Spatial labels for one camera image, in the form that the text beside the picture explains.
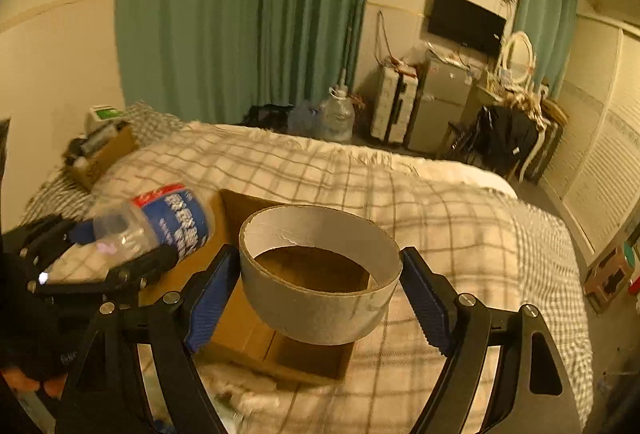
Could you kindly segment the person hand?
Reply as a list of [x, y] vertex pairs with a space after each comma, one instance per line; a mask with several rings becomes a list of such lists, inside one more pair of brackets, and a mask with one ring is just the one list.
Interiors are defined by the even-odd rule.
[[67, 380], [66, 374], [62, 374], [62, 376], [39, 382], [29, 378], [20, 368], [14, 366], [2, 368], [1, 375], [12, 391], [30, 393], [43, 390], [52, 398], [61, 397]]

